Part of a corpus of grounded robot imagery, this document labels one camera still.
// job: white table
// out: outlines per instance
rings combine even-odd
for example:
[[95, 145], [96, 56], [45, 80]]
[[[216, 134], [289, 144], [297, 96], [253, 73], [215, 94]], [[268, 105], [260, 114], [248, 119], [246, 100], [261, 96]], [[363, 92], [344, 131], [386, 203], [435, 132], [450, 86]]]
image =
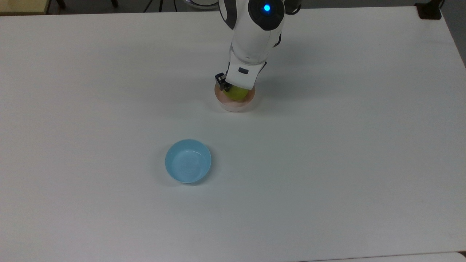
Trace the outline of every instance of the white table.
[[[466, 249], [466, 70], [415, 7], [301, 10], [220, 108], [218, 13], [0, 17], [4, 261], [291, 262]], [[212, 152], [168, 176], [185, 138]]]
[[326, 260], [327, 262], [466, 262], [460, 253], [438, 253], [420, 255], [396, 255], [382, 257], [366, 257], [354, 259]]

